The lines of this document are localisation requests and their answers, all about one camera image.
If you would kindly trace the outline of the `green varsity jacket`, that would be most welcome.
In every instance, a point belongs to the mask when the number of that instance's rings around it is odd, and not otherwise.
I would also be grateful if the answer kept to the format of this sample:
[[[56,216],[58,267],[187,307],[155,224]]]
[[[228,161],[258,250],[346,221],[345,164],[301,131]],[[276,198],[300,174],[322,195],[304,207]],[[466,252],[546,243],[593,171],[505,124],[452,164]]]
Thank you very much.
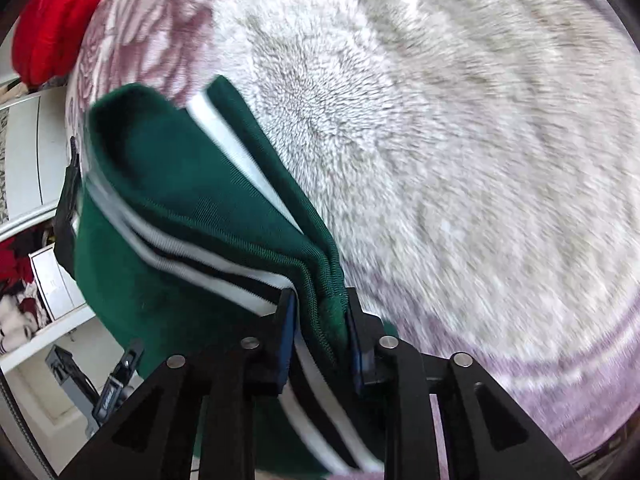
[[[256,412],[256,465],[288,478],[383,471],[384,434],[354,387],[338,251],[230,81],[183,107],[142,84],[96,101],[81,139],[75,280],[139,372],[227,351],[276,313],[297,321],[283,391]]]

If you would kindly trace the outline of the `red folded quilt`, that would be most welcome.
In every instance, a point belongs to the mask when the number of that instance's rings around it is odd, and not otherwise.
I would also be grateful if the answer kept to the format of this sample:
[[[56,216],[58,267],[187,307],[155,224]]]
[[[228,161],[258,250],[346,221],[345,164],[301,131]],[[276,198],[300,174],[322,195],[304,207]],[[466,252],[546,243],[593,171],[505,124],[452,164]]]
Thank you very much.
[[[70,73],[100,1],[29,0],[12,44],[13,68],[27,87]]]

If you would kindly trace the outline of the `floral bed blanket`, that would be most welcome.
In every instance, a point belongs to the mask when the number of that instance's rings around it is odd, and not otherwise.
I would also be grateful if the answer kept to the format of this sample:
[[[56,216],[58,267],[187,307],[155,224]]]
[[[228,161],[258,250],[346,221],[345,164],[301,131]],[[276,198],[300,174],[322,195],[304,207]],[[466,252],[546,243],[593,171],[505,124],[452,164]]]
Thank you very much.
[[[102,0],[67,130],[226,76],[366,307],[572,460],[639,405],[639,53],[606,0]]]

